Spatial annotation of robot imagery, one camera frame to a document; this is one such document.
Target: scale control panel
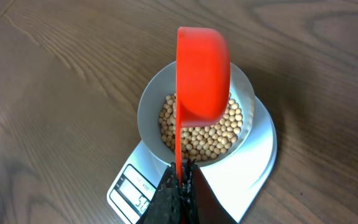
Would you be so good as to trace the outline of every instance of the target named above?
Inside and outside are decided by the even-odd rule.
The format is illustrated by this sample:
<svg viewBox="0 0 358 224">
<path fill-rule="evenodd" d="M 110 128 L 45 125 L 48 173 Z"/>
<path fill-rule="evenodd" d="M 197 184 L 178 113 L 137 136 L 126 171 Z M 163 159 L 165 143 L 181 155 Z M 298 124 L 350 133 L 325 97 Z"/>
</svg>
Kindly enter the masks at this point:
<svg viewBox="0 0 358 224">
<path fill-rule="evenodd" d="M 135 224 L 146 211 L 155 187 L 140 172 L 128 164 L 110 193 L 110 199 L 121 213 Z"/>
</svg>

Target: wooden table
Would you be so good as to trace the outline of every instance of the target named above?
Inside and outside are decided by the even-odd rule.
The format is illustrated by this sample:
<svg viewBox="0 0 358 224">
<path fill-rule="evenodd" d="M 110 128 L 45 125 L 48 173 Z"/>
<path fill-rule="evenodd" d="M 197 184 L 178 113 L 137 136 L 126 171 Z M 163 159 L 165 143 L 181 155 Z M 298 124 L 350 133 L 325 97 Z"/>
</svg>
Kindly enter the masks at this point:
<svg viewBox="0 0 358 224">
<path fill-rule="evenodd" d="M 276 125 L 243 222 L 358 224 L 358 0 L 0 0 L 0 223 L 121 223 L 106 192 L 179 26 L 225 36 Z"/>
</svg>

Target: scoop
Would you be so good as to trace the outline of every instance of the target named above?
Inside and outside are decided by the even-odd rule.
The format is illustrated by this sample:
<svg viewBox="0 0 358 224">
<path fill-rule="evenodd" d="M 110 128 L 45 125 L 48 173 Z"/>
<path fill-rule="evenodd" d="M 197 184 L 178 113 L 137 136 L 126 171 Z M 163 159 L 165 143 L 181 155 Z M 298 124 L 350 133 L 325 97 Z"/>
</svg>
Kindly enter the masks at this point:
<svg viewBox="0 0 358 224">
<path fill-rule="evenodd" d="M 217 123 L 229 99 L 230 57 L 222 35 L 209 28 L 180 27 L 177 43 L 175 162 L 183 180 L 181 128 Z"/>
</svg>

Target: digital scale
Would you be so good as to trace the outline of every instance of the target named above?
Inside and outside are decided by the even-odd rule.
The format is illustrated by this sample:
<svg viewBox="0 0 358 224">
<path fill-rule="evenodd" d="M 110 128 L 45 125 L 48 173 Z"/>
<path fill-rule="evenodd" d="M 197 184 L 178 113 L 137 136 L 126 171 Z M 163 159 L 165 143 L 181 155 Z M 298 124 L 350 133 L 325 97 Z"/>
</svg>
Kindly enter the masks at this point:
<svg viewBox="0 0 358 224">
<path fill-rule="evenodd" d="M 277 137 L 272 118 L 255 99 L 252 129 L 240 149 L 215 166 L 201 167 L 219 203 L 240 222 L 272 171 Z M 146 211 L 167 168 L 141 141 L 112 183 L 107 201 L 121 219 L 134 224 Z"/>
</svg>

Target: white bowl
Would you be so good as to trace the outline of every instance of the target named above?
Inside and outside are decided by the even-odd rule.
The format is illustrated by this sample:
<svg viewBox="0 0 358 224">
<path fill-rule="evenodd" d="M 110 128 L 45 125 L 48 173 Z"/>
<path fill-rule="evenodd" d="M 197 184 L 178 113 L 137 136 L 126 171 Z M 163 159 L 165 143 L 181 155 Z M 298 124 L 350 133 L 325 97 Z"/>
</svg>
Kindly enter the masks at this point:
<svg viewBox="0 0 358 224">
<path fill-rule="evenodd" d="M 231 98 L 235 99 L 236 103 L 239 104 L 244 124 L 241 127 L 240 134 L 238 134 L 237 142 L 232 145 L 227 153 L 220 154 L 215 160 L 209 159 L 197 162 L 200 167 L 216 164 L 233 155 L 244 143 L 252 127 L 255 112 L 254 89 L 246 75 L 237 66 L 231 63 L 230 69 Z M 143 142 L 151 153 L 166 165 L 175 162 L 175 155 L 161 140 L 158 118 L 165 103 L 165 97 L 175 92 L 175 80 L 176 62 L 172 62 L 159 71 L 147 85 L 137 110 L 137 126 Z"/>
</svg>

